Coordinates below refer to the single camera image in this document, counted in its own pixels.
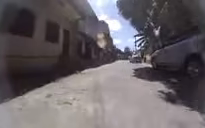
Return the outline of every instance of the cloud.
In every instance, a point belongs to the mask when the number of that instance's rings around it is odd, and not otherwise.
[[[98,17],[99,20],[107,20],[108,19],[108,15],[105,15],[105,14],[101,14],[99,17]]]
[[[122,43],[122,41],[120,39],[114,39],[113,41],[114,41],[114,44],[116,44],[116,45]]]
[[[129,38],[129,39],[128,39],[128,42],[129,42],[129,43],[134,43],[134,42],[135,42],[135,39],[134,39],[134,38]]]
[[[98,7],[103,7],[109,4],[109,0],[96,0],[96,5]]]
[[[111,31],[119,31],[122,29],[122,24],[119,20],[112,19],[106,14],[101,14],[99,16],[99,20],[104,20],[108,24]]]

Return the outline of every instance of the building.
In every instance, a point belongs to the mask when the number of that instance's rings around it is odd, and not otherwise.
[[[87,0],[0,0],[0,102],[13,96],[8,73],[100,62],[98,24]]]

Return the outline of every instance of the road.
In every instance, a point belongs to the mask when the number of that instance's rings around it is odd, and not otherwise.
[[[0,128],[205,128],[168,90],[149,65],[117,61],[1,104]]]

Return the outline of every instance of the window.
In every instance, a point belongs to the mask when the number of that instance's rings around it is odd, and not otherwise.
[[[59,41],[59,25],[48,21],[46,24],[45,40],[51,43],[58,43]]]
[[[70,32],[63,30],[63,55],[69,55]]]
[[[18,11],[14,22],[9,27],[9,32],[13,35],[32,37],[35,26],[35,16],[27,9]]]

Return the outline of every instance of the roof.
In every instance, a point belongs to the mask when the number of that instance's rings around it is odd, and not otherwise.
[[[94,17],[98,20],[96,13],[87,0],[68,0],[68,2],[84,17]]]

